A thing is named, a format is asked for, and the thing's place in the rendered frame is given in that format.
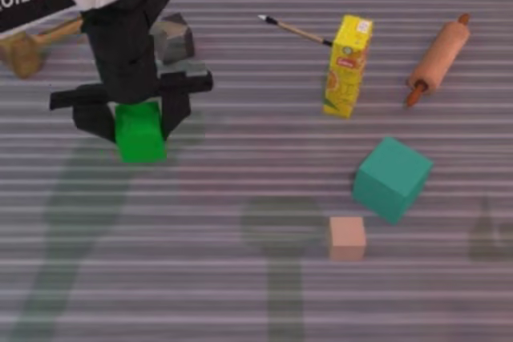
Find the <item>green cube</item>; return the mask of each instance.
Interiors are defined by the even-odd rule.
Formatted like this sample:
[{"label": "green cube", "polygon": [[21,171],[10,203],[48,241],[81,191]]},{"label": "green cube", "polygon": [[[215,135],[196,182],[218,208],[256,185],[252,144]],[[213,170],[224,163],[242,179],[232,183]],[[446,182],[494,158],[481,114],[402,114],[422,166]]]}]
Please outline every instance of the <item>green cube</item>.
[{"label": "green cube", "polygon": [[159,104],[147,102],[116,106],[115,141],[124,162],[145,163],[166,159]]},{"label": "green cube", "polygon": [[357,171],[353,198],[396,224],[417,199],[433,162],[393,138],[384,138]]}]

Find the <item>teal block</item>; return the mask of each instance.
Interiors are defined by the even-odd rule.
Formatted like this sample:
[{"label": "teal block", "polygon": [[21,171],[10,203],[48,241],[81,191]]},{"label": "teal block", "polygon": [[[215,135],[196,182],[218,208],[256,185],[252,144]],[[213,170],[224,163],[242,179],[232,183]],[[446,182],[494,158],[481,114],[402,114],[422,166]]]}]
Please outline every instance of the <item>teal block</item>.
[{"label": "teal block", "polygon": [[397,223],[422,192],[433,162],[393,138],[384,138],[358,168],[353,198]]},{"label": "teal block", "polygon": [[157,102],[118,105],[115,108],[115,141],[127,163],[149,163],[167,157]]}]

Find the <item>yellow box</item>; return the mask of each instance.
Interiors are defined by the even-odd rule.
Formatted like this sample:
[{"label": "yellow box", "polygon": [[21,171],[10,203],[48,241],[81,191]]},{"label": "yellow box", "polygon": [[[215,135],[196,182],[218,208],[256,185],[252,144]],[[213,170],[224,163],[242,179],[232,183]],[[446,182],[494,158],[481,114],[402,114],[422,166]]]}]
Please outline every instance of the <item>yellow box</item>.
[{"label": "yellow box", "polygon": [[346,15],[333,41],[326,82],[324,112],[350,118],[360,94],[373,22]]}]

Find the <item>wooden rolling pin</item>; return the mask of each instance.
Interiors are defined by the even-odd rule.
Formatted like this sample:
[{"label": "wooden rolling pin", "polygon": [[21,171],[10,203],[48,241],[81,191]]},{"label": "wooden rolling pin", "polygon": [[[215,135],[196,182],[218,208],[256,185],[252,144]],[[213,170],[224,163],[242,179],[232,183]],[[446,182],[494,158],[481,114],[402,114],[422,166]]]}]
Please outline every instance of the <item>wooden rolling pin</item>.
[{"label": "wooden rolling pin", "polygon": [[430,95],[441,86],[447,71],[471,36],[467,26],[470,18],[469,14],[463,14],[457,22],[448,22],[440,30],[430,49],[408,78],[407,85],[412,91],[406,99],[407,107],[412,107],[422,95]]}]

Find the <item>table surface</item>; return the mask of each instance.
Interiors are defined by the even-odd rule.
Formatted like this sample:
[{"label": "table surface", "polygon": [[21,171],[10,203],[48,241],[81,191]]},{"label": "table surface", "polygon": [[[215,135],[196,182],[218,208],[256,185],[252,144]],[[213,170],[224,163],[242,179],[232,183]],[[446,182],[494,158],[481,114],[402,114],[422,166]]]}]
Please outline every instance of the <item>table surface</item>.
[{"label": "table surface", "polygon": [[[173,0],[216,88],[126,165],[48,111],[97,79],[89,46],[0,69],[0,340],[502,342],[513,335],[513,0]],[[442,89],[405,111],[405,78],[446,21],[472,37]],[[375,21],[354,116],[321,112],[324,46],[343,14]],[[61,15],[48,27],[71,15]],[[384,136],[433,159],[390,226],[350,198]],[[360,263],[328,261],[325,219],[363,215]]]}]

